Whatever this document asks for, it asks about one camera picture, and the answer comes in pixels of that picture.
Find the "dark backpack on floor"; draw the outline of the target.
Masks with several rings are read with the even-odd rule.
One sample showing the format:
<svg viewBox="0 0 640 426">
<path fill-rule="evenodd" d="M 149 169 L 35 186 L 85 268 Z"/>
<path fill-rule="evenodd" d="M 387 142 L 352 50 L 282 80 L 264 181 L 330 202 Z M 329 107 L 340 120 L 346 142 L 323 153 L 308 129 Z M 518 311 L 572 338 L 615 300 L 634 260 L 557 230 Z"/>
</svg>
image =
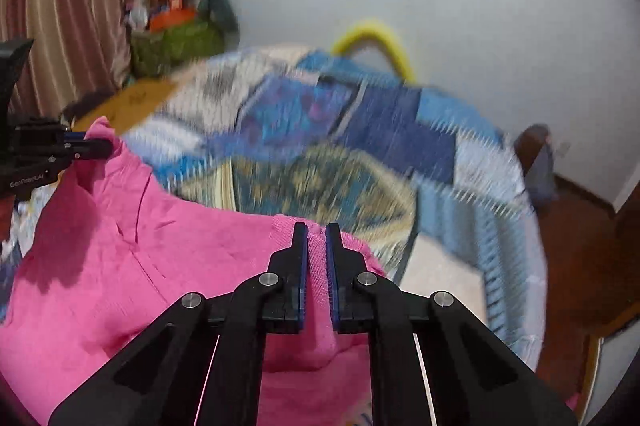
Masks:
<svg viewBox="0 0 640 426">
<path fill-rule="evenodd" d="M 516 138 L 513 146 L 534 209 L 546 209 L 558 197 L 550 128 L 545 124 L 533 124 Z"/>
</svg>

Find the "pink knit cardigan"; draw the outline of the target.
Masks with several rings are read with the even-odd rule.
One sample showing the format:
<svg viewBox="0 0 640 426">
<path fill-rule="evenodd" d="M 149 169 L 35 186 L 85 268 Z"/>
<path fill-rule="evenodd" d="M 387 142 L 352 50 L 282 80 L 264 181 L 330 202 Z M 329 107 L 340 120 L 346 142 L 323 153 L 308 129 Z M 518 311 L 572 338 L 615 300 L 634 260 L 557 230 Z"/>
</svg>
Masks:
<svg viewBox="0 0 640 426">
<path fill-rule="evenodd" d="M 17 269 L 1 327 L 1 372 L 39 424 L 183 294 L 214 297 L 264 272 L 295 221 L 208 208 L 167 193 L 105 118 L 108 160 L 64 172 Z M 258 420 L 341 425 L 370 397 L 367 339 L 334 333 L 326 231 L 308 229 L 305 325 L 267 340 Z"/>
</svg>

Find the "yellow foam tube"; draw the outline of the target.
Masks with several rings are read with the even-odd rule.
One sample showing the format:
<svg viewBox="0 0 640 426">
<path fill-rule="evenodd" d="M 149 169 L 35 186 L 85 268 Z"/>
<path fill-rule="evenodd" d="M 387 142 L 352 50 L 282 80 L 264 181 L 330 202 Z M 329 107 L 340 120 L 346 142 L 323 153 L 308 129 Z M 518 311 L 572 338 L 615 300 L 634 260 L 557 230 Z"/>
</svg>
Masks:
<svg viewBox="0 0 640 426">
<path fill-rule="evenodd" d="M 386 57 L 396 75 L 406 84 L 416 85 L 416 72 L 399 37 L 386 24 L 370 19 L 355 23 L 332 44 L 332 56 L 350 56 L 373 46 Z"/>
</svg>

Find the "patchwork patterned bed quilt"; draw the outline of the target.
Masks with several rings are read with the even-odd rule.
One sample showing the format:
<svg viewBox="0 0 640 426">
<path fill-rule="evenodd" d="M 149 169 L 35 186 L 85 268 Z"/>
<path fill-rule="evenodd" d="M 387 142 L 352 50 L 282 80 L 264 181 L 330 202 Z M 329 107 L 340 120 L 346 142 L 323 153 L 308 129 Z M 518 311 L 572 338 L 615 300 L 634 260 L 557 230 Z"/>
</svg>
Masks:
<svg viewBox="0 0 640 426">
<path fill-rule="evenodd" d="M 538 221 L 513 149 L 472 108 L 296 47 L 222 54 L 172 82 L 167 101 L 115 132 L 167 193 L 323 229 L 334 222 L 371 270 L 411 276 L 421 292 L 456 288 L 425 255 L 442 246 L 482 276 L 488 328 L 537 365 L 547 296 Z M 44 206 L 30 245 L 2 254 L 1 326 Z"/>
</svg>

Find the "green fabric storage basket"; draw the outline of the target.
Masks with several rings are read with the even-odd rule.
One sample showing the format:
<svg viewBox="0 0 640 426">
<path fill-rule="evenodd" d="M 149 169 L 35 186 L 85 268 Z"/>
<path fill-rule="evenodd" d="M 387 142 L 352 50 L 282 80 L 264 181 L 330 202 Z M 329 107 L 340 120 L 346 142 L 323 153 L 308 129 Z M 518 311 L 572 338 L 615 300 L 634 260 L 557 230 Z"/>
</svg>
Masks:
<svg viewBox="0 0 640 426">
<path fill-rule="evenodd" d="M 130 47 L 134 77 L 160 77 L 185 63 L 224 53 L 224 34 L 213 22 L 194 20 L 157 33 L 134 30 Z"/>
</svg>

